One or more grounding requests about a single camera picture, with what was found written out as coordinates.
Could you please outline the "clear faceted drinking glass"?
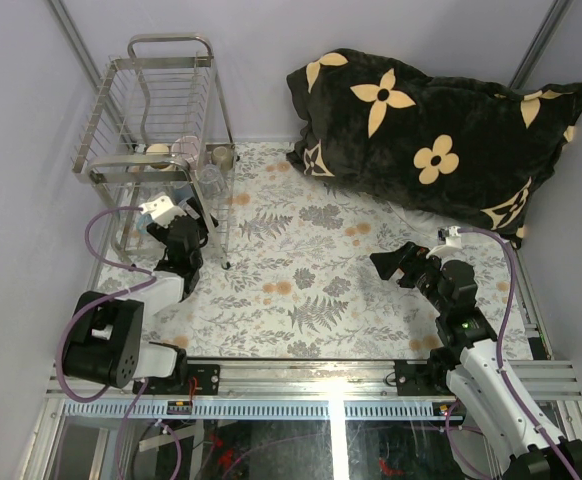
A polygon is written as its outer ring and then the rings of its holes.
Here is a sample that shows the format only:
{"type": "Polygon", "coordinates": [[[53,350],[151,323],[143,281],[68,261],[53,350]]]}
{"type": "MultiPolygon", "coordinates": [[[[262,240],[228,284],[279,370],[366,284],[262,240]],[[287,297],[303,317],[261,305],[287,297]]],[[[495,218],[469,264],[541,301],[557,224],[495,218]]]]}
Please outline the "clear faceted drinking glass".
{"type": "Polygon", "coordinates": [[[205,199],[212,199],[222,194],[226,188],[220,169],[213,164],[205,165],[199,172],[200,189],[205,199]]]}

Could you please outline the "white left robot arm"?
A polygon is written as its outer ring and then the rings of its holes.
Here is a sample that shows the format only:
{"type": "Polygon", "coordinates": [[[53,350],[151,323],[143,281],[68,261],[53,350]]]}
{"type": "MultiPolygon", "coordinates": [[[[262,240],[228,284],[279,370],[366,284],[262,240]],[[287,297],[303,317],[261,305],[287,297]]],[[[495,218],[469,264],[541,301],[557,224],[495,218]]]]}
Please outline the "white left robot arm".
{"type": "Polygon", "coordinates": [[[149,217],[151,237],[164,247],[152,269],[133,264],[124,270],[144,275],[143,282],[111,294],[83,293],[61,335],[55,367],[62,390],[77,395],[68,378],[97,383],[103,390],[128,384],[147,394],[179,394],[195,389],[184,348],[142,338],[143,323],[179,304],[194,292],[203,266],[202,249],[217,221],[199,200],[175,204],[166,195],[136,207],[149,217]]]}

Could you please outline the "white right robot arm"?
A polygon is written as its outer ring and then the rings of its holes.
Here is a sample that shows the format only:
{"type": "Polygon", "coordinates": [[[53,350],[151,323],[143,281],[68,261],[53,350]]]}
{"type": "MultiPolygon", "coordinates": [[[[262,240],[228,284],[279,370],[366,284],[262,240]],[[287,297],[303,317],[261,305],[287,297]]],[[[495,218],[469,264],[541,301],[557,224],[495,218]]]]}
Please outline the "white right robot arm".
{"type": "Polygon", "coordinates": [[[435,308],[442,342],[426,364],[429,387],[452,393],[493,448],[505,479],[582,479],[582,441],[570,440],[533,400],[477,305],[474,269],[407,242],[370,256],[379,277],[418,290],[435,308]]]}

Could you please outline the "steel two-tier dish rack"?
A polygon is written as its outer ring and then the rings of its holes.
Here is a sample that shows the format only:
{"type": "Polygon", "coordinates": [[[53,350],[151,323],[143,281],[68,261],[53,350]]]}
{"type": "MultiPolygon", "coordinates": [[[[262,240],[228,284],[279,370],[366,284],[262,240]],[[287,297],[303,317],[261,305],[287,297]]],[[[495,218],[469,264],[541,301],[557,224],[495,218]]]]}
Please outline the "steel two-tier dish rack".
{"type": "Polygon", "coordinates": [[[85,131],[76,148],[72,171],[92,186],[104,204],[137,206],[190,183],[217,220],[217,201],[205,199],[198,177],[211,160],[208,134],[214,106],[224,106],[212,45],[200,34],[144,34],[132,37],[124,57],[109,61],[85,131]],[[145,151],[152,144],[171,145],[185,135],[201,141],[198,163],[173,156],[174,171],[152,170],[145,151]]]}

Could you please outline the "blue textured square mug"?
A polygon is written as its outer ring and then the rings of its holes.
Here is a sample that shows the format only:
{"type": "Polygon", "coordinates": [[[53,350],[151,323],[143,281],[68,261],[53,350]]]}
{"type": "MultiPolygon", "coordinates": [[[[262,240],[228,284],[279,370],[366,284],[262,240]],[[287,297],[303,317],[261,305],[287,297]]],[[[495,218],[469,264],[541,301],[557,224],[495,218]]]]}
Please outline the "blue textured square mug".
{"type": "Polygon", "coordinates": [[[173,191],[173,197],[177,203],[187,200],[194,196],[194,190],[190,183],[184,183],[176,188],[173,191]]]}

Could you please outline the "light blue ceramic mug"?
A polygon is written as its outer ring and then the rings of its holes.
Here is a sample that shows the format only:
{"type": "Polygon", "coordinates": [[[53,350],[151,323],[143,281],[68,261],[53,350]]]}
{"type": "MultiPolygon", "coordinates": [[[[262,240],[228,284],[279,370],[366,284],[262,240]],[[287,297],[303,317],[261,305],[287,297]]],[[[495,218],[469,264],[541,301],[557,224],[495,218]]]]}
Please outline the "light blue ceramic mug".
{"type": "Polygon", "coordinates": [[[148,233],[148,226],[152,223],[152,218],[149,214],[141,215],[136,223],[136,230],[140,235],[148,233]]]}

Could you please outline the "pink ribbed ceramic mug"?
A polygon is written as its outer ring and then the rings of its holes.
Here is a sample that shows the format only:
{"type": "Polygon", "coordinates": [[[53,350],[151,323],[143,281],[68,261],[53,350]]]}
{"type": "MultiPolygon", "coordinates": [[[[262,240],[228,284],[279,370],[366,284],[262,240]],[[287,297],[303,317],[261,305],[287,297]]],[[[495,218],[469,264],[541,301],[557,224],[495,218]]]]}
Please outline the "pink ribbed ceramic mug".
{"type": "Polygon", "coordinates": [[[185,135],[171,145],[170,151],[176,160],[196,165],[200,157],[201,141],[197,136],[185,135]]]}

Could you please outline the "olive green ceramic mug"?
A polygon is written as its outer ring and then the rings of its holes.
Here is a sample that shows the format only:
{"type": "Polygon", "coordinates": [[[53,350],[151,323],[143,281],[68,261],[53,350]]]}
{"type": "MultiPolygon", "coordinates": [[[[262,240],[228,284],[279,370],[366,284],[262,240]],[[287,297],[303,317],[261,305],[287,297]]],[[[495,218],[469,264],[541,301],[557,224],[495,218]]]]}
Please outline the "olive green ceramic mug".
{"type": "Polygon", "coordinates": [[[212,150],[212,161],[222,171],[228,172],[233,168],[233,149],[224,145],[215,147],[212,150]]]}

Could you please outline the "floral patterned table mat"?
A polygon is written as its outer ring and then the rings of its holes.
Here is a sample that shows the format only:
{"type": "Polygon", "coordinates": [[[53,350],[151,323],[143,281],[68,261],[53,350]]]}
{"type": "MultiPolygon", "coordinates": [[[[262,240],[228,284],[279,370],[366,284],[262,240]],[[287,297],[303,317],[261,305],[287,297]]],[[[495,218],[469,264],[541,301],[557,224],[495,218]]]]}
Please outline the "floral patterned table mat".
{"type": "Polygon", "coordinates": [[[296,171],[286,143],[241,143],[214,202],[230,266],[212,249],[193,294],[147,319],[146,341],[193,356],[425,358],[436,311],[378,276],[371,255],[436,243],[444,218],[296,171]]]}

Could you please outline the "black floral plush pillow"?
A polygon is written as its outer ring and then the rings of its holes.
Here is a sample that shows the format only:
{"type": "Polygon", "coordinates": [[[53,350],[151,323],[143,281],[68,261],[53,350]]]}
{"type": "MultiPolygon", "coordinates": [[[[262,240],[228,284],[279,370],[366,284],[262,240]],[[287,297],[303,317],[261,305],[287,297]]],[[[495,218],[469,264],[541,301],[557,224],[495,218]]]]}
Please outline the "black floral plush pillow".
{"type": "Polygon", "coordinates": [[[582,82],[516,90],[347,48],[286,83],[303,122],[287,156],[297,170],[515,247],[582,114],[582,82]]]}

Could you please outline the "aluminium front rail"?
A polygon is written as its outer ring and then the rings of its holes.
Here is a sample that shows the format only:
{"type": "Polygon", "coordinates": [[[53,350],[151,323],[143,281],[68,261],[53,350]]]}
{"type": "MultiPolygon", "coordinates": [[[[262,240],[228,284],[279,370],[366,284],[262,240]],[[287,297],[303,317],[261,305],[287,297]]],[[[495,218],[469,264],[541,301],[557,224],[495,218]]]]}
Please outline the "aluminium front rail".
{"type": "Polygon", "coordinates": [[[346,419],[441,421],[454,397],[416,380],[420,361],[307,361],[192,359],[195,393],[136,395],[133,386],[111,388],[80,403],[66,397],[56,379],[46,396],[67,415],[178,419],[328,418],[338,408],[346,419]]]}

